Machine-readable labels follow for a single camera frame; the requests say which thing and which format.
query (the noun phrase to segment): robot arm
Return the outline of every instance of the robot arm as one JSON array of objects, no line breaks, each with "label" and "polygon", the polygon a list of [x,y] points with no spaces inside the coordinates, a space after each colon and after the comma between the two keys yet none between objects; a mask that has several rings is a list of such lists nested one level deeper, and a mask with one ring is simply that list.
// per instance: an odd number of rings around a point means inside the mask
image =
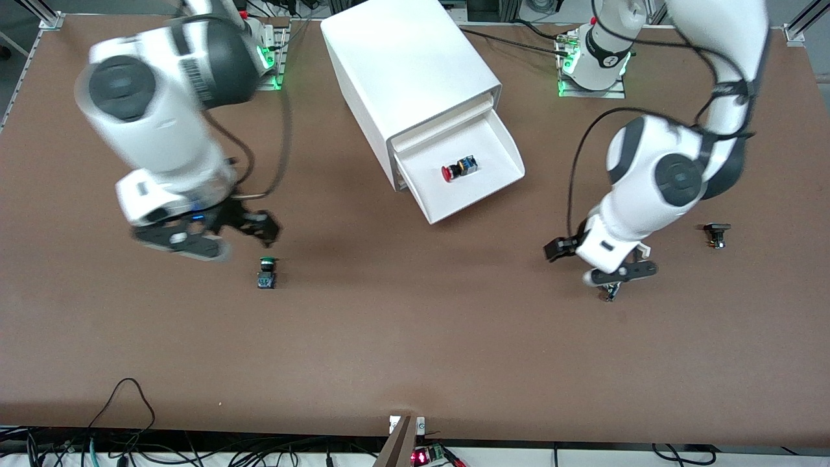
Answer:
[{"label": "robot arm", "polygon": [[[607,0],[602,11],[615,4],[610,9],[630,12],[634,3]],[[690,128],[641,116],[614,136],[606,164],[611,192],[588,213],[575,237],[557,238],[545,247],[550,261],[577,254],[594,266],[598,272],[585,278],[589,285],[599,285],[597,276],[606,283],[627,281],[630,267],[624,261],[643,239],[701,199],[726,191],[743,168],[745,136],[737,133],[748,124],[766,49],[764,1],[666,0],[666,5],[691,44],[716,52],[703,52],[717,83],[709,118],[702,128]],[[600,23],[608,27],[604,17]]]},{"label": "robot arm", "polygon": [[[205,240],[218,243],[216,234],[224,224],[245,224],[229,218],[228,209],[237,217],[247,212],[231,199],[236,171],[200,114],[249,101],[270,66],[257,30],[228,0],[190,0],[189,5],[191,17],[95,44],[90,65],[76,82],[76,101],[104,141],[134,169],[115,186],[134,235],[150,246],[216,259],[223,251],[217,244],[209,252],[188,249]],[[199,238],[180,230],[168,236],[164,230],[171,220],[188,224],[191,218],[205,219],[203,211],[211,209],[224,215]],[[261,237],[266,246],[277,231],[267,217]]]}]

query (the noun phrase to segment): brown work surface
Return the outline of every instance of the brown work surface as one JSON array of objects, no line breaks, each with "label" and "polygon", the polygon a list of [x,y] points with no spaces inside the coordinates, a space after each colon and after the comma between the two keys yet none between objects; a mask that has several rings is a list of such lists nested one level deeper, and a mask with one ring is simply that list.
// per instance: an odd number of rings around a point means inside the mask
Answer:
[{"label": "brown work surface", "polygon": [[[0,423],[86,425],[134,376],[159,428],[382,435],[407,410],[447,438],[830,446],[830,125],[807,54],[779,32],[743,178],[652,235],[660,273],[607,304],[586,263],[542,253],[564,234],[574,150],[614,106],[693,117],[710,89],[693,53],[638,47],[628,99],[564,99],[550,55],[472,37],[527,175],[428,225],[383,176],[314,23],[285,90],[213,112],[258,155],[248,192],[290,142],[284,183],[251,203],[285,231],[271,250],[228,231],[232,259],[202,263],[130,238],[113,189],[128,168],[73,100],[93,43],[161,23],[68,17],[44,33],[0,135]],[[604,152],[632,117],[590,138],[576,222],[608,192]],[[732,223],[726,249],[706,247],[707,222]],[[281,258],[278,290],[256,288],[263,254]],[[100,423],[146,420],[129,389]]]}]

